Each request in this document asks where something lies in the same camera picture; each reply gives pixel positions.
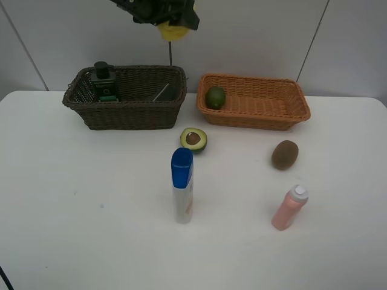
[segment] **wicker basket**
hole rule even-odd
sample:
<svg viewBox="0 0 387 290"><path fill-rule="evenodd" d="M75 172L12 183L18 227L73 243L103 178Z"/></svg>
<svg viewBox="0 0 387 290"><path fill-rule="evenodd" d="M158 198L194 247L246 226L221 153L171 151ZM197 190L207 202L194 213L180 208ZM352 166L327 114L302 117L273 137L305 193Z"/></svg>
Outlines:
<svg viewBox="0 0 387 290"><path fill-rule="evenodd" d="M221 110L206 106L206 93L213 86L226 92ZM301 88L288 79L206 74L200 79L197 107L209 123L220 126L284 131L310 118Z"/></svg>
<svg viewBox="0 0 387 290"><path fill-rule="evenodd" d="M76 111L92 130L167 129L175 125L187 93L186 75L177 66L115 66L120 102L98 102L90 81L94 68L81 70L69 85L63 104ZM151 101L170 83L174 101Z"/></svg>

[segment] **white wall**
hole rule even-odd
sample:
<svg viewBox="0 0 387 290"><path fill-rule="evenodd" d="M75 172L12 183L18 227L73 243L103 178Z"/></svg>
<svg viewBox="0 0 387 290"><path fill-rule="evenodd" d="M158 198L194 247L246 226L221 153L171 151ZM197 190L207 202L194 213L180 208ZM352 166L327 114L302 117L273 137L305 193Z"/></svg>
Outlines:
<svg viewBox="0 0 387 290"><path fill-rule="evenodd" d="M174 44L196 91L201 75L297 79L327 0L198 0L199 30Z"/></svg>
<svg viewBox="0 0 387 290"><path fill-rule="evenodd" d="M168 46L151 25L109 0L2 0L50 90L64 90L95 61L167 65ZM199 30L173 45L189 90L206 72L299 74L327 0L197 0Z"/></svg>
<svg viewBox="0 0 387 290"><path fill-rule="evenodd" d="M13 91L44 90L37 72L0 6L0 100Z"/></svg>
<svg viewBox="0 0 387 290"><path fill-rule="evenodd" d="M387 104L386 12L386 0L331 0L299 79L306 94Z"/></svg>
<svg viewBox="0 0 387 290"><path fill-rule="evenodd" d="M151 25L109 0L2 0L48 88L66 90L99 60L113 65L168 65L168 45Z"/></svg>

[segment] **avocado half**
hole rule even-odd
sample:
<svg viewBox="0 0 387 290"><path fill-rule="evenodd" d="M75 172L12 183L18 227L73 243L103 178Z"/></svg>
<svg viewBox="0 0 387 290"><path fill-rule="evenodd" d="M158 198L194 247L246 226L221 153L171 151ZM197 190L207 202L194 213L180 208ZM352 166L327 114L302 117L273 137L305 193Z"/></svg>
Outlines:
<svg viewBox="0 0 387 290"><path fill-rule="evenodd" d="M180 144L193 154L198 154L207 146L207 134L196 128L186 128L180 135Z"/></svg>

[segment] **pink bottle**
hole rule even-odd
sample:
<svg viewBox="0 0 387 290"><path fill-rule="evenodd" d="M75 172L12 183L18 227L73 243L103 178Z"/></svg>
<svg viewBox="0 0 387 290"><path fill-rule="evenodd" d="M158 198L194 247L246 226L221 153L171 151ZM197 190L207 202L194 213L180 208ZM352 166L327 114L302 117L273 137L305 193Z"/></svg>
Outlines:
<svg viewBox="0 0 387 290"><path fill-rule="evenodd" d="M308 197L308 191L301 185L293 186L274 215L272 225L279 231L290 227L298 212L307 203Z"/></svg>

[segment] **orange wicker basket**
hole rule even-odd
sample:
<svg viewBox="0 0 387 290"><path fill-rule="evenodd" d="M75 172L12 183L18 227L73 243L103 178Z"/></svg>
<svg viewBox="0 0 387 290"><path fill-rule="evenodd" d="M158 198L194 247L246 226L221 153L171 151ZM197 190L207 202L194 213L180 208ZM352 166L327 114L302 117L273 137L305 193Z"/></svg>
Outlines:
<svg viewBox="0 0 387 290"><path fill-rule="evenodd" d="M213 86L226 92L220 110L206 107L206 93ZM220 126L285 131L310 118L301 88L289 79L206 74L199 82L196 105L207 122Z"/></svg>

